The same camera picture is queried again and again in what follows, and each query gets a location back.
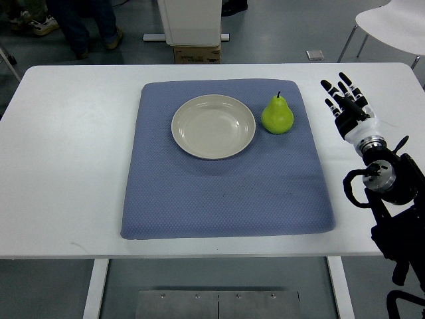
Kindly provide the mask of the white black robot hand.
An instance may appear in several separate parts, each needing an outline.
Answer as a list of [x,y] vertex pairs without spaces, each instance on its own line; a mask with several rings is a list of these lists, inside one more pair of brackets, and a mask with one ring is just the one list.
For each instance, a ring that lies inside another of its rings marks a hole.
[[372,136],[377,131],[377,120],[360,88],[343,72],[339,78],[337,87],[325,79],[320,84],[330,96],[325,103],[335,118],[340,136],[355,145],[359,142],[358,136]]

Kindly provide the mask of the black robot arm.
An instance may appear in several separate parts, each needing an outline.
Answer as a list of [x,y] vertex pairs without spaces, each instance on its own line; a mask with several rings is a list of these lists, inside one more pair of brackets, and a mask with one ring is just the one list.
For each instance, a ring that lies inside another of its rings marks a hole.
[[404,285],[413,270],[424,286],[424,174],[407,153],[398,155],[380,137],[362,141],[365,168],[350,171],[343,180],[347,199],[370,209],[376,221],[371,238],[386,259],[396,263],[392,281]]

